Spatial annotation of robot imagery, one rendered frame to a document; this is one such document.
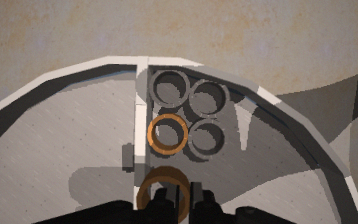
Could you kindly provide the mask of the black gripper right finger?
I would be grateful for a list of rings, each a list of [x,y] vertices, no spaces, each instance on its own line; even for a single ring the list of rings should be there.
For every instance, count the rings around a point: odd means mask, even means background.
[[[252,206],[242,206],[236,208],[235,215],[224,213],[220,204],[216,203],[214,193],[212,191],[202,190],[201,182],[190,182],[190,203],[189,203],[188,224],[296,224],[296,223]]]

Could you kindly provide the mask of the bronze bushing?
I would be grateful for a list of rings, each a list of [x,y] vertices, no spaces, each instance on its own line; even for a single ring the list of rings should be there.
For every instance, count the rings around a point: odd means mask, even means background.
[[[179,169],[172,166],[160,166],[152,169],[142,182],[136,196],[137,209],[145,209],[148,202],[151,200],[147,188],[156,182],[169,182],[175,185],[180,185],[180,190],[183,192],[183,199],[179,202],[178,224],[182,222],[189,213],[190,203],[190,183],[187,176]]]
[[[164,119],[164,118],[172,118],[176,121],[178,121],[182,128],[183,128],[183,131],[184,131],[184,136],[182,138],[182,140],[178,143],[178,144],[175,144],[175,145],[165,145],[165,144],[162,144],[156,137],[156,134],[155,134],[155,127],[157,125],[157,123],[161,120],[161,119]],[[157,116],[149,125],[148,127],[148,130],[147,130],[147,138],[148,138],[148,141],[151,145],[151,147],[161,153],[161,154],[168,154],[168,155],[171,155],[171,154],[174,154],[174,153],[177,153],[179,152],[186,144],[187,140],[188,140],[188,127],[187,127],[187,124],[186,124],[186,121],[180,116],[180,115],[177,115],[175,113],[164,113],[162,115],[159,115]]]

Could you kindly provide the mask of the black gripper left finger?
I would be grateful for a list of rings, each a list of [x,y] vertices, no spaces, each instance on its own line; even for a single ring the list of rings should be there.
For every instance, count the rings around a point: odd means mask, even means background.
[[[180,185],[172,183],[157,189],[145,210],[116,200],[32,224],[178,224],[179,191]]]

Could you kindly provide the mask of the grey metal ring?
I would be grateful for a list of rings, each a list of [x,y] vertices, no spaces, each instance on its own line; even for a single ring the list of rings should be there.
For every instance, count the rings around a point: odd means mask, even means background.
[[[210,150],[202,150],[198,148],[192,141],[192,135],[194,133],[194,130],[204,123],[213,123],[219,127],[219,130],[221,132],[221,139],[219,143]],[[219,157],[227,148],[228,145],[228,133],[226,128],[217,120],[215,119],[206,119],[206,118],[199,118],[195,120],[189,130],[188,130],[188,145],[190,147],[190,150],[199,158],[202,159],[214,159]]]
[[[178,102],[176,102],[174,104],[168,104],[166,102],[163,102],[159,98],[158,93],[157,93],[157,85],[158,85],[159,80],[162,77],[164,77],[164,76],[166,76],[168,74],[175,74],[177,76],[180,76],[184,80],[184,82],[186,84],[186,92],[184,94],[184,97],[180,101],[178,101]],[[150,95],[151,95],[152,99],[158,105],[160,105],[162,107],[165,107],[165,108],[175,108],[175,107],[177,107],[179,105],[182,105],[187,100],[187,98],[189,96],[189,93],[190,93],[190,82],[188,80],[187,75],[183,71],[181,71],[180,69],[177,69],[175,67],[164,67],[164,68],[158,70],[152,76],[151,81],[149,83],[149,92],[150,92]]]
[[[196,90],[197,87],[199,87],[202,84],[214,85],[221,92],[221,95],[222,95],[221,105],[216,111],[214,111],[212,113],[202,113],[199,110],[197,110],[195,105],[194,105],[194,102],[193,102],[194,91]],[[227,108],[229,106],[229,102],[230,102],[229,90],[227,89],[226,85],[224,83],[222,83],[219,79],[215,79],[215,78],[211,78],[211,77],[210,78],[203,78],[203,79],[197,81],[193,85],[191,90],[190,90],[189,105],[191,106],[193,112],[196,113],[198,116],[200,116],[202,118],[212,119],[212,118],[219,117],[220,115],[222,115],[227,110]]]

